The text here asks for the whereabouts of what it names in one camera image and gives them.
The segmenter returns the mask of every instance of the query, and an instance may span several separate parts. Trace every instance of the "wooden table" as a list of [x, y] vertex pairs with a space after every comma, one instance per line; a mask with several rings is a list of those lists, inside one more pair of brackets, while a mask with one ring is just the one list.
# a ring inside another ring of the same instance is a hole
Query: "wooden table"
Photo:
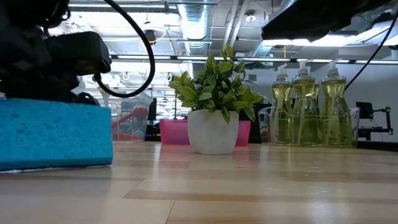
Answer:
[[0, 223], [398, 223], [398, 153], [114, 143], [111, 167], [0, 175]]

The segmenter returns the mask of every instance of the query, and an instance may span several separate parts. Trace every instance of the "pink bin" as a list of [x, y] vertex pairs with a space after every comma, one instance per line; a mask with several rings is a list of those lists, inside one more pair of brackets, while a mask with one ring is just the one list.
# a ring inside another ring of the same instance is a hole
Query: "pink bin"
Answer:
[[[239, 121], [236, 146], [249, 144], [250, 127], [250, 121]], [[188, 120], [161, 119], [160, 139], [166, 145], [189, 145]]]

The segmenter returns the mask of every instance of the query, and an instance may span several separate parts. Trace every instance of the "green dish soap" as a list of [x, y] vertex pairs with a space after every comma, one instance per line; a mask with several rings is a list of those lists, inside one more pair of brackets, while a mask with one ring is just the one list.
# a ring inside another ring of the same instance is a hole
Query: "green dish soap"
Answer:
[[338, 59], [330, 62], [328, 76], [322, 80], [325, 103], [322, 108], [322, 144], [352, 146], [351, 115], [344, 98], [346, 77], [336, 68]]
[[286, 64], [278, 67], [276, 81], [271, 84], [272, 109], [270, 113], [271, 144], [287, 145], [293, 141], [293, 109], [290, 104], [292, 83], [286, 81]]
[[320, 143], [319, 107], [313, 93], [315, 77], [310, 74], [310, 67], [305, 66], [306, 62], [300, 62], [300, 70], [292, 82], [296, 94], [293, 142], [300, 146], [317, 146]]

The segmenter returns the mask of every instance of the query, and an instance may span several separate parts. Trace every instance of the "white pot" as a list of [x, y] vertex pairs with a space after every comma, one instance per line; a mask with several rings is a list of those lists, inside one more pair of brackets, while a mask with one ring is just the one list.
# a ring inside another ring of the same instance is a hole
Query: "white pot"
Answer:
[[188, 137], [192, 150], [200, 154], [231, 154], [238, 138], [239, 115], [230, 111], [227, 123], [220, 110], [188, 113]]

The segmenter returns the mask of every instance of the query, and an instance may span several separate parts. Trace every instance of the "blue sponge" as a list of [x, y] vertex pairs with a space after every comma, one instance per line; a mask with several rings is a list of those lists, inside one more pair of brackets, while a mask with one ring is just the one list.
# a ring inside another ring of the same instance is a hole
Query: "blue sponge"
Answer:
[[108, 108], [0, 100], [0, 171], [100, 166], [112, 159]]

